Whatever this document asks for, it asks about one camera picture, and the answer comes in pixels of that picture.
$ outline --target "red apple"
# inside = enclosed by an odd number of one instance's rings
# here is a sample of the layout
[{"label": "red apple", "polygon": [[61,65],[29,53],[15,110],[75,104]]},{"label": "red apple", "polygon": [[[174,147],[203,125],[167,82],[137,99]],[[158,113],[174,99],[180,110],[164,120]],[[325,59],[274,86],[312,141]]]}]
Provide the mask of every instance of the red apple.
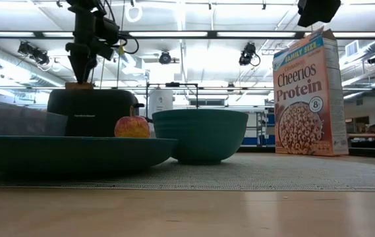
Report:
[{"label": "red apple", "polygon": [[120,118],[115,124],[114,136],[118,138],[149,138],[149,124],[140,116]]}]

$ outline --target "cereal bowl image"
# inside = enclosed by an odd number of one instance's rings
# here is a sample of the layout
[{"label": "cereal bowl image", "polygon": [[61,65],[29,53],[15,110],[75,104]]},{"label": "cereal bowl image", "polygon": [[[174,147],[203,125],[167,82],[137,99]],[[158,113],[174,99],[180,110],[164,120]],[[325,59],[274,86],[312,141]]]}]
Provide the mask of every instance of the cereal bowl image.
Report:
[{"label": "cereal bowl image", "polygon": [[296,102],[288,106],[279,120],[279,140],[288,153],[311,155],[322,139],[323,121],[308,103]]}]

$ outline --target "gray mat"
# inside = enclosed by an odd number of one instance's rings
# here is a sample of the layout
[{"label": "gray mat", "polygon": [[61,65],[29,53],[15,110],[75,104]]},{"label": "gray mat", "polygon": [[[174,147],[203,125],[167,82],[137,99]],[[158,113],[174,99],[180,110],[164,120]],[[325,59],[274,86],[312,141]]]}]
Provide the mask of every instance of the gray mat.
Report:
[{"label": "gray mat", "polygon": [[144,172],[111,178],[36,180],[0,174],[0,187],[375,192],[375,165],[292,155],[244,154],[213,166],[179,165],[170,159]]}]

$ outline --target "wooden surface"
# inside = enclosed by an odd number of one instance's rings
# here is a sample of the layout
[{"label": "wooden surface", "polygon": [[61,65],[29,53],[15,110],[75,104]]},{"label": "wooden surface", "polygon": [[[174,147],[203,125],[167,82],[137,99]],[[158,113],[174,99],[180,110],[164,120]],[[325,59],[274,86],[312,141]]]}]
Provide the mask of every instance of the wooden surface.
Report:
[{"label": "wooden surface", "polygon": [[375,237],[375,193],[4,189],[0,236]]},{"label": "wooden surface", "polygon": [[375,134],[348,134],[350,138],[375,138]]}]

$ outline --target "cheerios protein cereal box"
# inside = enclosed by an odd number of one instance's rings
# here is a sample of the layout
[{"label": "cheerios protein cereal box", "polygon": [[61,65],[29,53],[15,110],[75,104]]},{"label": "cheerios protein cereal box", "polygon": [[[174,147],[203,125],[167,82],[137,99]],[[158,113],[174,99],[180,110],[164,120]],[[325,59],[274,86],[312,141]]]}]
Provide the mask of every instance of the cheerios protein cereal box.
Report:
[{"label": "cheerios protein cereal box", "polygon": [[277,153],[348,154],[337,42],[319,29],[274,55]]}]

